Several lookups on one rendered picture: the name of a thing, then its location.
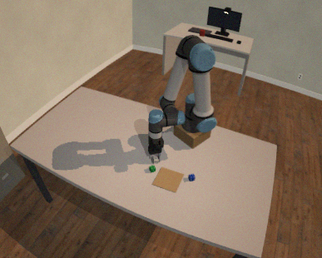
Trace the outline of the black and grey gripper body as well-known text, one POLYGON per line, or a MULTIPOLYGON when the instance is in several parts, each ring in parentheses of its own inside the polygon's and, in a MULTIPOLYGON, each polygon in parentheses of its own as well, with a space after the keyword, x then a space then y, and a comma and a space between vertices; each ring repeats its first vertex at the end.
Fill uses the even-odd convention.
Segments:
POLYGON ((164 146, 162 131, 160 133, 151 133, 149 131, 148 143, 149 143, 148 151, 150 155, 161 153, 161 148, 164 146))

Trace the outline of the green die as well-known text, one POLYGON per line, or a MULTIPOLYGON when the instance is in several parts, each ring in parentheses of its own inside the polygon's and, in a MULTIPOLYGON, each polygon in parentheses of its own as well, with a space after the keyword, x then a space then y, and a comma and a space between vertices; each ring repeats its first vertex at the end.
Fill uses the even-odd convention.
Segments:
POLYGON ((156 171, 156 168, 154 165, 152 165, 152 166, 149 166, 149 170, 150 170, 150 172, 154 172, 154 171, 156 171))

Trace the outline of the tan square mat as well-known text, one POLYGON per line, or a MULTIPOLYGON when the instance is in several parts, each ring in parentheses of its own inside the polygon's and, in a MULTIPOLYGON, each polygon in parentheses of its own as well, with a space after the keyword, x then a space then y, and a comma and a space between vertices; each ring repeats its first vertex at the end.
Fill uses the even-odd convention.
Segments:
POLYGON ((152 185, 176 192, 184 174, 162 167, 152 185))

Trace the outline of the blue die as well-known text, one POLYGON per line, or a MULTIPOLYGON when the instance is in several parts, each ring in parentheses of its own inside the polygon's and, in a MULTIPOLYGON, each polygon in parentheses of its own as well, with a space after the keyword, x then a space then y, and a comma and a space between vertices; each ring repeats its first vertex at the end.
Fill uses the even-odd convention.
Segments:
POLYGON ((195 175, 190 174, 188 178, 189 178, 189 181, 194 181, 195 180, 195 175))

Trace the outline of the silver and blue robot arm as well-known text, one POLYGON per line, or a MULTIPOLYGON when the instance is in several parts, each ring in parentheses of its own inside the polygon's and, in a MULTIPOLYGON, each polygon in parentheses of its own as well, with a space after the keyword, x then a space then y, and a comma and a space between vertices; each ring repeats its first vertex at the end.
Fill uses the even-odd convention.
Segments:
POLYGON ((191 133, 209 132, 215 128, 217 121, 211 105, 210 71, 213 68, 212 65, 215 65, 215 53, 209 45, 195 35, 186 36, 181 40, 176 49, 176 60, 166 90, 159 98, 163 112, 154 109, 149 113, 151 133, 160 133, 163 127, 180 124, 184 130, 191 133), (187 68, 192 72, 194 93, 186 96, 184 114, 183 111, 177 111, 175 101, 187 68))

